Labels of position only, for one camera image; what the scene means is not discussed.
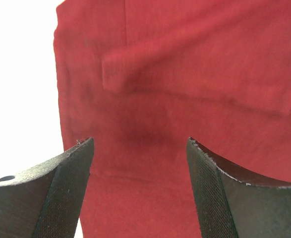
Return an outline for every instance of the hole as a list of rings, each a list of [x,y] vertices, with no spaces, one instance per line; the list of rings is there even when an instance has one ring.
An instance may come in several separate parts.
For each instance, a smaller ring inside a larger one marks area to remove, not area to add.
[[[12,180],[12,179],[15,179],[15,176],[9,175],[9,176],[5,176],[5,177],[0,178],[0,182],[9,181],[9,180]]]

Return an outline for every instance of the red garment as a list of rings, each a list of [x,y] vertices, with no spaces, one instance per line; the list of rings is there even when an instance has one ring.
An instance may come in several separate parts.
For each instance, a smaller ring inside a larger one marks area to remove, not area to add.
[[[66,0],[64,148],[92,136],[85,238],[196,238],[188,137],[291,181],[291,1]]]

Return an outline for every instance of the black mesh material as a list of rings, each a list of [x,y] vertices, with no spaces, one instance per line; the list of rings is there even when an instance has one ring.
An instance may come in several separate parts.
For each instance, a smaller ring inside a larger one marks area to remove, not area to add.
[[[237,238],[217,167],[193,140],[187,145],[187,160],[202,237]]]
[[[203,238],[291,238],[291,183],[249,171],[193,139],[187,159]]]
[[[94,142],[89,138],[59,156],[1,178],[0,238],[73,238],[93,155]]]
[[[91,165],[91,151],[74,151],[56,170],[33,238],[73,238]]]

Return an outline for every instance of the scuffed edge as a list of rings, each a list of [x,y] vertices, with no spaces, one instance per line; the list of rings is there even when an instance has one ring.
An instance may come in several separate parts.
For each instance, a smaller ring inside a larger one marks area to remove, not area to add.
[[[211,158],[206,152],[204,152],[200,147],[199,147],[199,144],[198,144],[198,141],[196,141],[195,139],[193,139],[192,137],[189,138],[189,141],[196,147],[196,149],[202,153],[206,158],[208,158],[215,166],[216,168],[224,175],[226,175],[227,177],[239,182],[239,183],[242,183],[246,186],[253,186],[253,187],[270,187],[270,188],[276,188],[276,189],[291,189],[291,185],[290,186],[263,186],[263,185],[253,185],[249,182],[244,182],[244,181],[241,181],[241,180],[238,180],[237,178],[231,176],[230,174],[228,174],[227,172],[223,171],[221,168],[219,168],[219,166],[217,166],[217,163],[213,160],[213,158]]]
[[[93,143],[92,138],[88,138],[85,141],[82,141],[80,144],[76,144],[75,146],[66,150],[62,154],[57,155],[56,157],[53,157],[49,160],[46,160],[45,162],[42,162],[27,170],[15,174],[15,178],[12,180],[0,181],[0,187],[18,185],[21,183],[36,180],[53,171],[60,163],[68,159],[75,151],[79,150],[79,148],[89,145],[90,143]]]

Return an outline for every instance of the black textured surface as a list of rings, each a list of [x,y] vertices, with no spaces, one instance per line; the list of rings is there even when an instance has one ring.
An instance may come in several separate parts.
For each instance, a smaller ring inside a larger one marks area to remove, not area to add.
[[[33,238],[74,237],[92,162],[82,158],[93,156],[86,146],[81,144],[57,167]]]
[[[14,177],[0,179],[0,238],[72,238],[93,153],[93,140],[88,139]]]
[[[253,173],[193,139],[187,157],[203,238],[229,237],[219,224],[228,215],[239,238],[291,238],[291,183]]]
[[[216,165],[194,141],[187,145],[187,160],[202,237],[237,238]]]

